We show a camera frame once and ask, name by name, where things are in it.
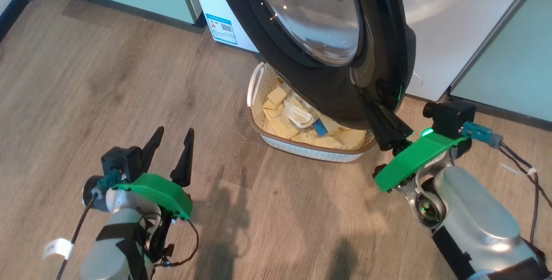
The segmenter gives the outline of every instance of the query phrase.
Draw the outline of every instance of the yellow cloth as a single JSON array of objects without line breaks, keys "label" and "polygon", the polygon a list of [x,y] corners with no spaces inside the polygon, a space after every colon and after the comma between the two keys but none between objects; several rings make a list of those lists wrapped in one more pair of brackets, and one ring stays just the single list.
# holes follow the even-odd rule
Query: yellow cloth
[{"label": "yellow cloth", "polygon": [[321,121],[328,130],[328,134],[324,136],[319,136],[312,126],[304,129],[298,128],[290,121],[285,112],[284,101],[293,95],[295,94],[290,87],[282,84],[267,96],[263,105],[263,112],[266,116],[264,131],[288,140],[321,148],[354,150],[362,146],[366,131],[343,127],[325,115],[320,115]]}]

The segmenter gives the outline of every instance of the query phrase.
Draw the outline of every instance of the clothes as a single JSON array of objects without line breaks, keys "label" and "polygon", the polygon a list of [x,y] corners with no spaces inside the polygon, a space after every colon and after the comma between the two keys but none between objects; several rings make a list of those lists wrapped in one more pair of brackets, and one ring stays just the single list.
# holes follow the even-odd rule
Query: clothes
[{"label": "clothes", "polygon": [[[294,111],[293,114],[297,116],[294,121],[298,121],[300,126],[306,127],[300,128],[288,118],[286,107],[290,107],[290,104],[293,105],[291,108],[301,109],[301,111]],[[321,115],[310,105],[303,104],[302,99],[284,83],[267,96],[263,112],[266,116],[264,131],[295,142],[321,148],[354,150],[362,146],[366,137],[366,131],[343,127],[325,115]],[[328,134],[319,136],[316,133],[312,124],[318,118],[323,122]]]}]

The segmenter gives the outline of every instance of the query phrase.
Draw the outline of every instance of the woven basket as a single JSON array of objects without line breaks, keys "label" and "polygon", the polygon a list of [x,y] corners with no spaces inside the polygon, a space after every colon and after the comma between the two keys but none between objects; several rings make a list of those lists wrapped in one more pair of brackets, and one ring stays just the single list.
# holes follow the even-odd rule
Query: woven basket
[{"label": "woven basket", "polygon": [[374,145],[374,135],[371,131],[367,132],[364,143],[354,150],[321,148],[319,146],[295,142],[265,132],[262,129],[266,121],[266,117],[263,113],[263,104],[268,94],[278,87],[277,77],[278,74],[269,64],[261,62],[255,68],[249,82],[249,88],[247,89],[247,107],[249,107],[250,110],[248,116],[254,129],[268,145],[291,154],[334,162],[351,162],[359,158],[365,151],[369,150]]}]

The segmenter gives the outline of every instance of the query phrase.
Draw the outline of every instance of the brown basket rim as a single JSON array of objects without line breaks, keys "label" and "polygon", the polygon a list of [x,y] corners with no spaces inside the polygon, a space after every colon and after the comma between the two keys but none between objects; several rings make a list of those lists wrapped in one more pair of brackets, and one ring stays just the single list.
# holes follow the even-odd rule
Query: brown basket rim
[{"label": "brown basket rim", "polygon": [[249,113],[247,113],[247,118],[249,119],[251,125],[253,126],[253,129],[255,131],[257,131],[258,134],[260,134],[262,136],[269,137],[273,140],[277,140],[277,141],[280,141],[280,142],[283,142],[283,143],[298,146],[300,148],[307,148],[308,150],[314,150],[314,151],[320,151],[320,152],[326,152],[326,153],[334,153],[334,154],[358,155],[358,154],[362,154],[362,153],[370,150],[371,148],[374,147],[374,144],[375,144],[375,139],[372,139],[372,141],[370,141],[369,144],[363,146],[362,148],[357,148],[356,150],[337,150],[335,148],[322,148],[320,146],[315,146],[315,145],[310,145],[310,144],[306,144],[306,143],[303,143],[303,142],[296,142],[296,141],[288,140],[286,138],[282,138],[282,137],[278,137],[278,136],[273,135],[273,134],[269,134],[268,132],[262,130],[257,125],[257,123],[255,123],[255,120],[253,119],[253,111],[252,111],[251,107],[247,107],[247,109],[249,110]]}]

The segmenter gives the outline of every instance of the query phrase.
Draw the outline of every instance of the green bracket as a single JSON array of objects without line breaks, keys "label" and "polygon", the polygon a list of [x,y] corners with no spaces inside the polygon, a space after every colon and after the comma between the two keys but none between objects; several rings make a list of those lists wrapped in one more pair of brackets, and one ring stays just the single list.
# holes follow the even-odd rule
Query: green bracket
[{"label": "green bracket", "polygon": [[188,195],[182,187],[163,178],[163,176],[144,173],[136,181],[128,184],[117,184],[117,187],[132,190],[181,219],[187,220],[191,216],[191,200]]},{"label": "green bracket", "polygon": [[453,140],[435,132],[422,136],[380,171],[375,177],[376,184],[382,192],[393,189],[444,151],[465,140],[465,137]]}]

